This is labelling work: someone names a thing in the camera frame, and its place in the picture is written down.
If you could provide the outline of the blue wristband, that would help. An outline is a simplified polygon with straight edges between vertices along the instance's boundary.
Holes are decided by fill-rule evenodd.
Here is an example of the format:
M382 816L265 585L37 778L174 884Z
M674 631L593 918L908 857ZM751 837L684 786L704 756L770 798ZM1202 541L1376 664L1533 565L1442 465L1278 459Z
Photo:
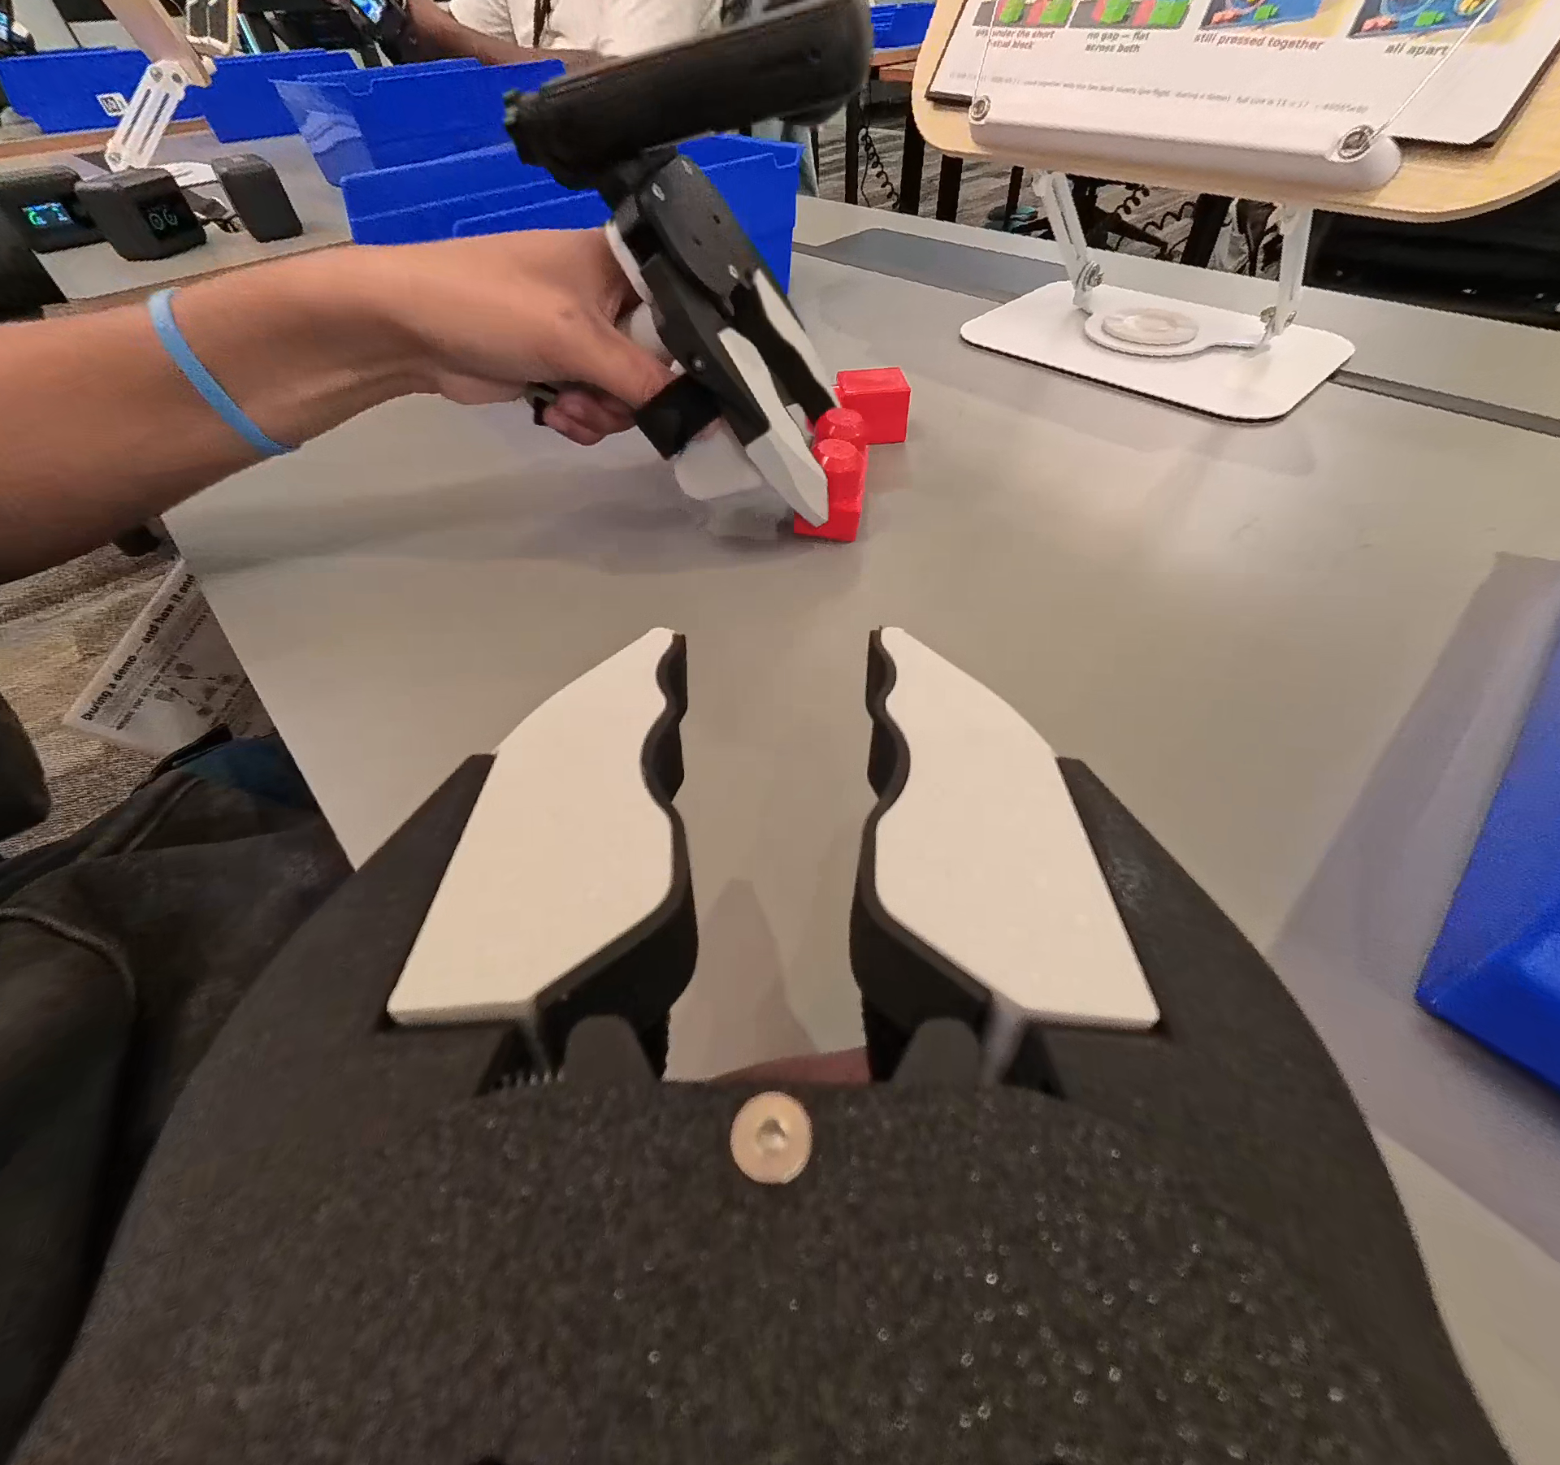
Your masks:
M196 396L260 459L277 459L297 450L294 443L277 440L267 433L230 394L226 386L198 356L194 347L184 337L174 312L174 290L171 286L154 290L145 300L145 310L152 322L152 332L174 364L181 378L189 383Z

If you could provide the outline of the wooden edged table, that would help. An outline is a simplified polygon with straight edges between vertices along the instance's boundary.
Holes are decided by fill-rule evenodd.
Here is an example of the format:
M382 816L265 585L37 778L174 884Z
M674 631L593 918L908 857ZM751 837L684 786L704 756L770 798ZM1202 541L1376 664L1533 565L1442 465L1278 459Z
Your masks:
M3 175L15 175L44 163L68 163L88 175L93 172L96 153L106 143L106 131L24 136L17 128L3 128L2 170ZM127 261L106 244L41 253L42 266L66 297L66 303L49 307L47 315L62 317L132 305L154 288L201 283L225 271L349 243L341 190L324 178L307 145L295 133L226 145L204 123L176 123L162 138L154 160L209 162L230 148L262 153L275 165L302 221L299 237L262 243L246 231L209 231L203 248L164 261Z

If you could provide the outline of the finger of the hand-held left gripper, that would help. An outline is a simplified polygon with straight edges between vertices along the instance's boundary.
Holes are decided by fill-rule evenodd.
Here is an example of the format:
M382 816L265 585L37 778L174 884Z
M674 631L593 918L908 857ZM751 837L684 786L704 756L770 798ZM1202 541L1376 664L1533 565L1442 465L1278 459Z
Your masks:
M751 340L783 399L799 405L809 425L836 406L817 349L768 270L751 271Z
M829 514L827 479L812 455L807 430L790 413L793 403L783 399L756 344L731 324L718 327L716 351L723 374L741 398L726 403L724 420L746 457L793 513L822 523Z

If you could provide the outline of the small black box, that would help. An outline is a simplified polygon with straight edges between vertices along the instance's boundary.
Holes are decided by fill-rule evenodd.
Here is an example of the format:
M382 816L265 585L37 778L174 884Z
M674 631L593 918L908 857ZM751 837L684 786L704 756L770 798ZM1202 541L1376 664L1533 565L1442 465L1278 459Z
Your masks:
M213 170L238 224L253 241L294 241L304 234L279 168L267 156L223 153L213 160Z

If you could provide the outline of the white stand with wooden board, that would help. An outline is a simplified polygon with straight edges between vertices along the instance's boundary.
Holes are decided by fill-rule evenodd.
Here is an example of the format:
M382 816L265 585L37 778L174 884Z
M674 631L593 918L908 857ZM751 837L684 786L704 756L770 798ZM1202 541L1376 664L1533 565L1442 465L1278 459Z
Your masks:
M1504 126L1479 143L1347 133L1335 153L1126 133L984 128L984 104L930 97L961 0L937 0L913 79L912 113L945 155L1035 173L1064 278L969 320L974 347L1229 421L1292 411L1352 356L1351 340L1297 324L1315 210L1440 222L1509 207L1557 180L1557 52ZM1281 249L1276 288L1256 312L1113 283L1075 204L1077 177L1270 202Z
M235 50L238 0L101 0L149 59L105 151L111 172L149 167L187 89L208 87L216 60Z

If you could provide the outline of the red two-stud toy block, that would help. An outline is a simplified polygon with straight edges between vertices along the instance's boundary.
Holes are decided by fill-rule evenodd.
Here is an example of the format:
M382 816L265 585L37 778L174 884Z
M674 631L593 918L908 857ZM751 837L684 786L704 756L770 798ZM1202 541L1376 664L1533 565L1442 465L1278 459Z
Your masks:
M792 531L805 540L854 543L868 481L869 442L863 416L848 406L826 411L812 428L812 455L827 479L829 514L819 524L795 514Z

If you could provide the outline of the person's left hand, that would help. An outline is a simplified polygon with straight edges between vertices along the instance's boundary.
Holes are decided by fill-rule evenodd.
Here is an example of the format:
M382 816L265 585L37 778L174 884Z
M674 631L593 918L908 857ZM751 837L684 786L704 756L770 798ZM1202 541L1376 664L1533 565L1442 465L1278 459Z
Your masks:
M464 405L552 388L544 425L579 443L633 427L672 367L628 335L642 307L604 229L525 231L304 259L312 320L349 413L403 396Z

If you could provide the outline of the black device with green display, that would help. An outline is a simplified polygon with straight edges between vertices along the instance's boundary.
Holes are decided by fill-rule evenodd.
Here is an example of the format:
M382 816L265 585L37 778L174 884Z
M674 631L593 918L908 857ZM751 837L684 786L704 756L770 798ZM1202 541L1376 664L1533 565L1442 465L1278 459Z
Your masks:
M34 253L105 243L79 199L81 172L64 162L30 162L2 173L2 217Z
M203 221L167 168L83 175L74 195L96 231L128 261L162 261L208 243Z

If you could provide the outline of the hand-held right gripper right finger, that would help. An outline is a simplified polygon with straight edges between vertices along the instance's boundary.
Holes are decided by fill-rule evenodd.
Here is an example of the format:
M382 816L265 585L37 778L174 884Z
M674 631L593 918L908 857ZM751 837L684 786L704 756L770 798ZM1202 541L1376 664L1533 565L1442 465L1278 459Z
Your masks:
M849 967L873 1058L939 1022L984 1081L1045 1081L1052 1029L1162 1012L1048 739L900 626L868 636L868 784Z

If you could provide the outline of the person's blue jeans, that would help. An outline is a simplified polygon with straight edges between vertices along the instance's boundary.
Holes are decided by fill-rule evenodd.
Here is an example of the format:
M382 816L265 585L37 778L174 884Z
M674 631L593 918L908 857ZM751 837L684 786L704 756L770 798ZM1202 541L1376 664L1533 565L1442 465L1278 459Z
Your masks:
M316 794L277 732L235 735L228 727L216 727L159 761L147 781L165 774L184 774L289 810L319 811Z

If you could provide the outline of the white paper label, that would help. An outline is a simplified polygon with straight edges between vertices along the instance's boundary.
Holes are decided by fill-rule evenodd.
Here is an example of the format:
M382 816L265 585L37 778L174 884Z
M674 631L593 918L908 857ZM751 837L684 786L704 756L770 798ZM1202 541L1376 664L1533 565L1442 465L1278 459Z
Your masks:
M64 713L64 724L152 757L225 729L273 730L198 577L177 560Z

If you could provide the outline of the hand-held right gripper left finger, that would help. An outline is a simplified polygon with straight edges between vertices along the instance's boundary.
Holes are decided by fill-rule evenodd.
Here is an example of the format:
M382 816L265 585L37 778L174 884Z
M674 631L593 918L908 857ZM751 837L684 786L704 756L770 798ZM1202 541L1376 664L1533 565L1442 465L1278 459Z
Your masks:
M675 808L687 708L687 639L653 627L498 742L388 994L393 1026L505 1027L545 1080L581 1026L615 1021L665 1076L697 963Z

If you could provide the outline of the red one-stud toy block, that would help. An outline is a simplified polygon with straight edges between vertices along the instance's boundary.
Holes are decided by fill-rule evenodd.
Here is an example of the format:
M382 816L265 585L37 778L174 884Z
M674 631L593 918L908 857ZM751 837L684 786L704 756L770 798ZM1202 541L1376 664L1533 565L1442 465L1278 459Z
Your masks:
M837 405L859 416L868 443L902 443L908 437L910 381L896 366L841 369Z

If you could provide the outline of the person's left forearm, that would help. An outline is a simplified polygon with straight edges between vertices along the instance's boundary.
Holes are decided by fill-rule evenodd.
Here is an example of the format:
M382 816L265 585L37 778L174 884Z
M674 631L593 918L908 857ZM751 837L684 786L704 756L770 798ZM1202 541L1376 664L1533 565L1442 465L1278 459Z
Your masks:
M302 305L260 281L174 290L177 324L277 440L328 427L349 383ZM37 573L258 462L165 357L143 305L3 327L2 577Z

